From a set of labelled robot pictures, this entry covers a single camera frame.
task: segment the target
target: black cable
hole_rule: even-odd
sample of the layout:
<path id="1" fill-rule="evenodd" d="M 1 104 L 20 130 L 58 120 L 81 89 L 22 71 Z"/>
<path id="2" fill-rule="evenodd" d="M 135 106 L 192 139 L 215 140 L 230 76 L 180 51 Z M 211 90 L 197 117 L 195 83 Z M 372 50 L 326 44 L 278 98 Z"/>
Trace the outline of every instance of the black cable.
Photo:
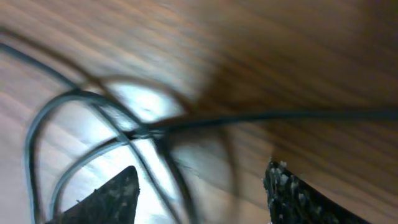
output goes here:
<path id="1" fill-rule="evenodd" d="M 52 77 L 57 80 L 64 82 L 66 85 L 71 87 L 73 90 L 62 95 L 59 95 L 48 102 L 43 109 L 41 109 L 38 115 L 32 122 L 31 127 L 28 130 L 26 143 L 25 143 L 25 166 L 27 170 L 27 179 L 28 179 L 28 192 L 30 198 L 30 207 L 32 209 L 32 223 L 39 224 L 40 221 L 40 203 L 39 203 L 39 195 L 37 189 L 37 180 L 36 180 L 36 171 L 35 171 L 35 141 L 39 135 L 40 126 L 46 122 L 46 117 L 53 111 L 54 108 L 58 107 L 62 103 L 66 103 L 71 100 L 80 100 L 88 103 L 91 108 L 97 111 L 107 122 L 108 126 L 110 126 L 117 134 L 117 138 L 110 139 L 102 143 L 101 145 L 95 147 L 90 150 L 83 157 L 79 158 L 72 166 L 70 166 L 67 171 L 61 176 L 60 180 L 56 184 L 55 190 L 52 195 L 50 213 L 52 216 L 56 215 L 59 208 L 60 196 L 63 188 L 66 183 L 70 179 L 70 177 L 82 166 L 91 162 L 96 157 L 109 152 L 119 146 L 128 145 L 131 151 L 138 157 L 141 166 L 147 172 L 147 175 L 150 178 L 151 183 L 154 185 L 155 190 L 159 194 L 163 203 L 165 203 L 167 209 L 174 217 L 177 223 L 181 223 L 179 220 L 177 213 L 171 206 L 166 194 L 161 190 L 159 184 L 155 180 L 152 171 L 149 169 L 149 166 L 146 164 L 144 158 L 141 153 L 137 150 L 137 148 L 131 143 L 134 139 L 139 138 L 150 138 L 155 144 L 157 152 L 165 159 L 166 165 L 170 169 L 173 178 L 176 181 L 178 189 L 180 190 L 184 206 L 188 213 L 188 217 L 190 223 L 198 223 L 198 214 L 195 204 L 193 203 L 191 193 L 189 192 L 189 188 L 187 187 L 183 175 L 179 170 L 178 166 L 175 164 L 172 156 L 170 155 L 169 149 L 167 149 L 167 135 L 172 134 L 178 131 L 183 131 L 184 129 L 191 128 L 201 128 L 205 126 L 217 126 L 223 124 L 232 124 L 242 121 L 257 121 L 257 120 L 265 120 L 265 119 L 386 119 L 386 120 L 398 120 L 398 109 L 390 109 L 390 110 L 349 110 L 349 111 L 298 111 L 298 110 L 275 110 L 275 111 L 266 111 L 264 113 L 256 113 L 256 114 L 242 114 L 237 116 L 220 116 L 216 119 L 199 119 L 195 121 L 185 121 L 181 123 L 175 124 L 162 124 L 162 123 L 152 123 L 145 124 L 140 121 L 134 114 L 132 114 L 129 110 L 127 110 L 120 103 L 111 101 L 101 95 L 96 93 L 91 93 L 88 91 L 80 90 L 78 85 L 64 77 L 62 74 L 57 72 L 56 70 L 50 68 L 49 66 L 41 63 L 40 61 L 8 46 L 2 44 L 2 49 L 12 56 L 21 59 L 31 65 L 36 66 L 37 68 L 42 69 L 47 72 Z M 139 128 L 133 131 L 123 132 L 113 121 L 113 119 L 106 114 L 101 109 L 101 106 L 108 106 L 114 109 L 117 109 L 124 115 L 126 115 L 133 122 L 137 123 Z"/>

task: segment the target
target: wooden surface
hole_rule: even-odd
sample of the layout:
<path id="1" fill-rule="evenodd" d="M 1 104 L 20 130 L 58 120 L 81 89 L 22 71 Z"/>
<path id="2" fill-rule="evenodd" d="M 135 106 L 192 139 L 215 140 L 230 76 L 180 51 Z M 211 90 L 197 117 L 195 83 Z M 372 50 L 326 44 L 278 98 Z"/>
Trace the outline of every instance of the wooden surface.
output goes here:
<path id="1" fill-rule="evenodd" d="M 398 106 L 397 9 L 395 0 L 5 0 L 1 20 L 71 58 L 144 120 L 156 121 L 276 108 Z M 63 63 L 14 39 L 2 41 L 84 85 L 82 74 Z M 66 88 L 1 57 L 0 223 L 28 223 L 21 162 L 26 127 Z M 112 135 L 79 103 L 59 109 L 40 143 L 45 209 L 66 166 Z M 204 223 L 269 222 L 261 179 L 270 156 L 371 223 L 397 223 L 397 122 L 272 121 L 190 131 L 173 140 Z M 136 144 L 180 205 L 151 144 Z M 129 164 L 134 158 L 120 148 L 86 166 L 68 185 L 63 209 Z M 172 223 L 139 175 L 137 223 Z"/>

